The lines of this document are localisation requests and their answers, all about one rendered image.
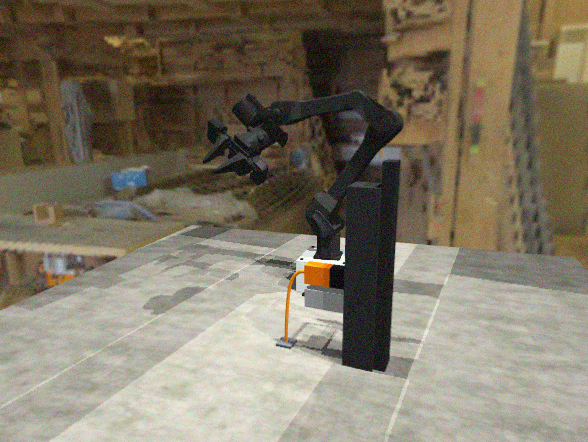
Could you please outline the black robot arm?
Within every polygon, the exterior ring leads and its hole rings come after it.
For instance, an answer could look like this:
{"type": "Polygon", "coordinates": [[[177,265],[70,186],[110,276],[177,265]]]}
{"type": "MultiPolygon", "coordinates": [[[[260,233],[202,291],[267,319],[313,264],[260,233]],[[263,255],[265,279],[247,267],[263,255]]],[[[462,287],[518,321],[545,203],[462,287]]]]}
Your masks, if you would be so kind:
{"type": "Polygon", "coordinates": [[[347,186],[355,183],[378,151],[400,133],[404,128],[403,116],[396,110],[386,109],[361,90],[309,101],[275,101],[267,108],[257,101],[253,93],[248,93],[232,110],[247,129],[251,126],[262,131],[267,147],[277,142],[282,148],[288,140],[288,133],[279,126],[350,110],[354,110],[369,126],[362,144],[329,190],[315,194],[306,206],[306,220],[313,235],[317,236],[317,252],[313,259],[341,259],[340,230],[346,222],[338,212],[347,194],[347,186]]]}

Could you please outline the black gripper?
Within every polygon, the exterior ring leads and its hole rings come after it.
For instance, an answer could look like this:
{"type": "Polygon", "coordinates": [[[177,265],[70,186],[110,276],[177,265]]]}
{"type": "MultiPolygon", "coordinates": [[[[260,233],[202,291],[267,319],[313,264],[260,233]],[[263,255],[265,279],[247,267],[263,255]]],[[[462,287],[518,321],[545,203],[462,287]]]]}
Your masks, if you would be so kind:
{"type": "Polygon", "coordinates": [[[269,165],[260,157],[262,150],[267,147],[265,135],[258,128],[248,127],[247,132],[239,135],[235,134],[234,139],[227,133],[228,128],[218,119],[208,122],[208,140],[214,144],[203,163],[206,164],[213,159],[224,156],[225,150],[229,149],[235,156],[220,165],[214,170],[214,174],[228,172],[239,172],[246,176],[250,173],[250,179],[256,184],[262,184],[267,177],[269,165]],[[251,158],[258,154],[258,156],[251,158]]]}

